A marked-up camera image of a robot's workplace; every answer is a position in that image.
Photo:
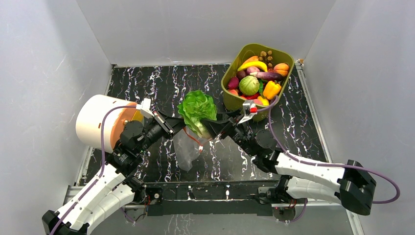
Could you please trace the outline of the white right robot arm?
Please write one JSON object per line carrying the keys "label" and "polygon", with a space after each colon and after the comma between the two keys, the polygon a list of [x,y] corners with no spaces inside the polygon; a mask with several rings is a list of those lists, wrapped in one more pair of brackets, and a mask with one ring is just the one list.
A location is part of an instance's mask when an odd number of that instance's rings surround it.
{"label": "white right robot arm", "polygon": [[270,131],[253,133],[248,129],[247,121],[254,117],[254,110],[222,113],[217,120],[204,118],[201,123],[212,137],[230,137],[253,157],[258,169],[281,176],[277,187],[266,196],[268,199],[287,203],[313,198],[338,203],[359,215],[370,215],[376,181],[361,169],[359,162],[329,165],[285,153]]}

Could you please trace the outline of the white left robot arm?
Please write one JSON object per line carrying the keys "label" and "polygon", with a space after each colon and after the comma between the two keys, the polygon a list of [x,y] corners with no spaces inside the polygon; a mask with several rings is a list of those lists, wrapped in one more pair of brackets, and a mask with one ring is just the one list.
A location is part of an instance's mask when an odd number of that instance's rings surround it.
{"label": "white left robot arm", "polygon": [[133,202],[150,201],[146,184],[135,176],[142,155],[161,138],[172,138],[185,127],[183,118],[154,111],[149,122],[132,120],[123,125],[120,137],[104,165],[71,200],[57,211],[42,216],[47,235],[89,235],[115,211]]}

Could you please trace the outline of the clear zip top bag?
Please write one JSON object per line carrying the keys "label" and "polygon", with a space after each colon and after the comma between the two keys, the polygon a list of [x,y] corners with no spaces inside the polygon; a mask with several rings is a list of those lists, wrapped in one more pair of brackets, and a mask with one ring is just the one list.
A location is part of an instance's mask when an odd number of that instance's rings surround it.
{"label": "clear zip top bag", "polygon": [[176,153],[176,161],[181,170],[189,172],[208,139],[201,138],[187,126],[173,137],[173,144]]}

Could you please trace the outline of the green lettuce toy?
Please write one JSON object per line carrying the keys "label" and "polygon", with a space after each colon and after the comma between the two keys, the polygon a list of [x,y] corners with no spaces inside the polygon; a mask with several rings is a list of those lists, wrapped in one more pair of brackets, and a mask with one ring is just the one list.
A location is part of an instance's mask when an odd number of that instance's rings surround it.
{"label": "green lettuce toy", "polygon": [[201,123],[203,119],[217,120],[217,106],[211,96],[201,90],[191,91],[177,107],[178,113],[192,132],[200,138],[211,138],[207,128]]}

